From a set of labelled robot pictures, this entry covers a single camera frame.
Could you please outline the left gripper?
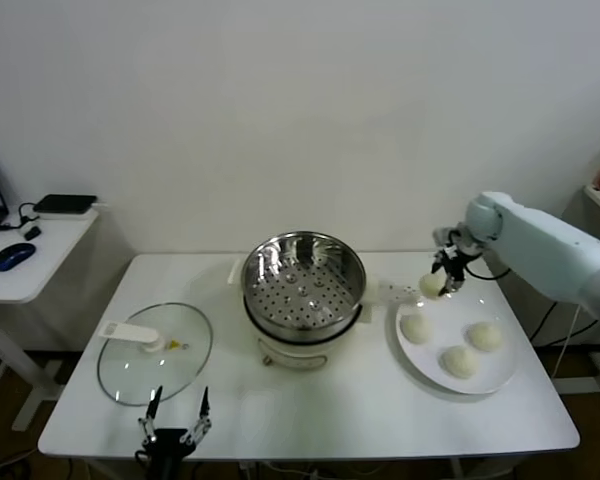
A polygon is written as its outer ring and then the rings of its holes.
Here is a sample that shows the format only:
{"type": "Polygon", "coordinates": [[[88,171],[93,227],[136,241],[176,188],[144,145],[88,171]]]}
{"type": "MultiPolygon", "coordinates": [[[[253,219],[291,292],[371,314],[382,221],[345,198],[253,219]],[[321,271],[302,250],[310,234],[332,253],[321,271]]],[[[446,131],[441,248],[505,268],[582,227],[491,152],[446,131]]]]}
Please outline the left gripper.
{"type": "Polygon", "coordinates": [[[143,448],[139,451],[139,465],[147,480],[174,480],[177,478],[183,460],[193,452],[193,445],[199,445],[212,426],[210,418],[209,387],[202,396],[199,417],[196,423],[186,429],[158,429],[154,420],[161,401],[163,387],[159,386],[151,394],[145,416],[138,419],[144,433],[143,448]]]}

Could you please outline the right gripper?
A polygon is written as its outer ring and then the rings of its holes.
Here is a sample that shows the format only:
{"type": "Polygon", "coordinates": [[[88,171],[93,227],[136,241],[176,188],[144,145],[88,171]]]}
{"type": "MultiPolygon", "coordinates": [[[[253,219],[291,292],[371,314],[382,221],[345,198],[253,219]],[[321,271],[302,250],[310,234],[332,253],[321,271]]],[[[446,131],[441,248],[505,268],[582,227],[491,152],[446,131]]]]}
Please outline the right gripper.
{"type": "Polygon", "coordinates": [[[464,284],[464,269],[482,255],[482,246],[464,230],[438,230],[437,253],[431,267],[431,273],[441,268],[446,273],[440,295],[457,292],[464,284]]]}

